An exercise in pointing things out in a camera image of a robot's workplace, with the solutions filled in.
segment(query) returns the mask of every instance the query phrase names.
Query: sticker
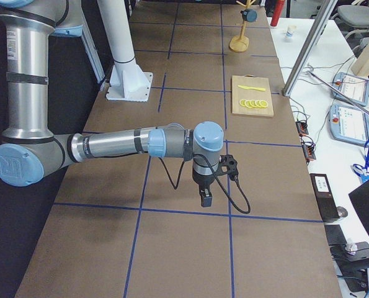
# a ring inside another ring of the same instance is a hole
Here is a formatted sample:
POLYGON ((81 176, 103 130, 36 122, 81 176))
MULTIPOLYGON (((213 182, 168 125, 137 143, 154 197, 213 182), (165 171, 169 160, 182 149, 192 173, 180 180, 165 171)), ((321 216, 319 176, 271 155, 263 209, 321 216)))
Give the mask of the sticker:
POLYGON ((8 60, 17 60, 17 35, 16 31, 6 32, 6 49, 8 60))
POLYGON ((324 176, 315 176, 315 183, 319 192, 329 192, 327 181, 324 176))

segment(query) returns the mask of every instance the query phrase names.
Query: robotic arm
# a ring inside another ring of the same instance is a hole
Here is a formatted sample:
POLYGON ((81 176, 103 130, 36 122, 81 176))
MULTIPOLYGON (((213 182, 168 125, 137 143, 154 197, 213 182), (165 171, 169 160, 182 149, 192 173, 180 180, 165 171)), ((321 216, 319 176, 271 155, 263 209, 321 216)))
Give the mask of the robotic arm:
MULTIPOLYGON (((100 2, 103 3, 102 10, 108 9, 108 4, 112 3, 110 0, 98 2, 99 7, 100 2)), ((232 155, 220 156, 223 130, 214 122, 202 122, 194 130, 171 124, 92 135, 54 135, 49 131, 48 36, 81 36, 81 13, 81 0, 0 0, 0 19, 7 28, 9 91, 9 127, 2 133, 4 143, 0 145, 0 178, 13 186, 28 186, 73 163, 107 156, 148 153, 158 158, 193 160, 192 176, 199 185, 203 207, 211 206, 210 184, 214 180, 224 189, 218 176, 229 175, 239 187, 237 163, 232 155)), ((121 60, 126 59, 126 54, 129 58, 134 57, 131 40, 130 48, 131 51, 124 51, 121 60)), ((142 75, 140 68, 135 58, 123 66, 119 60, 114 61, 121 84, 128 88, 125 94, 130 96, 134 87, 128 84, 128 80, 125 82, 125 77, 142 75), (133 76, 126 68, 130 67, 130 63, 134 63, 133 76)), ((249 211, 243 213, 250 212, 247 199, 246 202, 249 211)))

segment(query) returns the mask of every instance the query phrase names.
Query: light blue device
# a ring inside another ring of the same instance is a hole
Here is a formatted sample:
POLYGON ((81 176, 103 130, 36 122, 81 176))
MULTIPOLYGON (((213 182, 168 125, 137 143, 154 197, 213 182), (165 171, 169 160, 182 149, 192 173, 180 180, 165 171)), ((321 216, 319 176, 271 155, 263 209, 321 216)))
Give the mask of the light blue device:
POLYGON ((329 125, 336 140, 364 146, 369 139, 369 117, 356 107, 332 105, 329 125))
MULTIPOLYGON (((333 87, 344 93, 356 103, 366 107, 369 100, 369 80, 348 73, 337 73, 333 79, 333 87)), ((333 95, 344 100, 339 93, 333 91, 333 95)))

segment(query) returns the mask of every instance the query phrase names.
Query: black band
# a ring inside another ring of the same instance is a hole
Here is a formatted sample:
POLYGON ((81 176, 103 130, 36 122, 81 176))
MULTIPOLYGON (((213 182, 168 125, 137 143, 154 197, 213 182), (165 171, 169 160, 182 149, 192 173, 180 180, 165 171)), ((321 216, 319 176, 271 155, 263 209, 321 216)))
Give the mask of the black band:
POLYGON ((59 169, 61 169, 61 167, 64 165, 64 163, 66 161, 66 152, 63 148, 63 145, 59 142, 59 140, 57 138, 53 138, 53 140, 56 142, 56 144, 58 144, 58 146, 60 147, 60 150, 61 150, 62 159, 61 159, 61 164, 59 166, 59 169))
POLYGON ((183 145, 183 159, 189 161, 192 159, 192 141, 193 141, 193 130, 187 129, 184 135, 183 145))
POLYGON ((87 158, 95 158, 91 152, 91 148, 89 148, 89 139, 90 136, 84 137, 84 140, 82 141, 82 147, 87 158))
POLYGON ((6 81, 11 83, 29 83, 29 84, 47 85, 49 79, 47 76, 33 76, 31 74, 7 72, 6 81))
POLYGON ((68 156, 70 157, 70 160, 72 160, 73 162, 75 163, 79 163, 78 160, 75 159, 74 155, 73 155, 73 149, 71 147, 71 144, 73 143, 73 138, 74 138, 74 133, 72 135, 70 135, 68 138, 67 138, 67 154, 68 156))
POLYGON ((69 11, 69 2, 68 2, 68 0, 66 0, 66 9, 64 10, 64 14, 61 17, 61 19, 56 22, 56 27, 64 22, 64 20, 67 18, 68 11, 69 11))
POLYGON ((117 63, 120 63, 120 64, 125 64, 125 63, 132 62, 134 59, 135 59, 135 57, 133 57, 131 60, 128 60, 128 61, 126 61, 126 62, 119 62, 119 61, 117 61, 116 59, 113 59, 113 60, 114 60, 114 62, 117 62, 117 63))
POLYGON ((144 153, 144 150, 143 150, 143 146, 141 145, 140 132, 141 132, 141 129, 135 129, 133 131, 133 136, 135 137, 133 141, 135 143, 135 149, 137 153, 142 154, 144 153))
POLYGON ((2 136, 2 141, 11 144, 25 144, 25 145, 34 145, 34 144, 45 144, 53 142, 54 137, 50 138, 9 138, 2 136))
POLYGON ((30 20, 36 20, 38 22, 49 25, 53 28, 56 27, 56 22, 54 20, 48 19, 47 17, 40 16, 39 14, 33 14, 28 11, 21 11, 20 9, 0 7, 0 15, 1 14, 8 14, 11 16, 23 17, 25 19, 30 19, 30 20))

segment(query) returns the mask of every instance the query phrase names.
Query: white desk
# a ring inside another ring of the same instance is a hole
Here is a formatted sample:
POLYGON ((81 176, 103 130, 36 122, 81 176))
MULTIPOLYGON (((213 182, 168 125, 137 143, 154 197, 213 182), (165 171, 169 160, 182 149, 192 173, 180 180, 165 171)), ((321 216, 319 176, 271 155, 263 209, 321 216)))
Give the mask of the white desk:
MULTIPOLYGON (((312 24, 313 20, 309 19, 281 18, 278 25, 275 28, 271 28, 281 68, 293 67, 312 24), (297 26, 291 40, 285 37, 285 32, 289 25, 297 26)), ((313 48, 308 63, 313 67, 332 66, 343 63, 352 55, 353 53, 337 28, 336 23, 330 20, 318 44, 313 48)), ((344 64, 341 71, 352 73, 350 66, 354 61, 355 58, 344 64)), ((314 72, 324 81, 331 82, 339 68, 340 65, 333 68, 315 69, 314 72)), ((291 69, 282 68, 285 82, 290 72, 291 69)), ((306 74, 301 75, 300 78, 319 83, 306 74)), ((291 98, 303 105, 305 112, 311 116, 308 120, 308 131, 309 136, 316 142, 318 133, 324 124, 325 116, 333 102, 331 91, 323 85, 315 86, 305 81, 298 81, 291 93, 291 98)), ((335 101, 335 103, 344 104, 340 101, 335 101)), ((353 173, 350 166, 354 163, 364 163, 363 148, 334 140, 330 136, 329 124, 326 123, 321 130, 315 154, 316 160, 310 162, 308 171, 310 173, 327 174, 336 205, 346 208, 349 212, 347 218, 335 224, 340 223, 347 241, 350 238, 352 242, 369 243, 369 236, 355 213, 348 195, 361 184, 359 177, 353 173)), ((345 281, 340 280, 339 282, 343 297, 350 297, 345 281)), ((364 292, 358 293, 358 297, 363 297, 364 295, 364 292)))

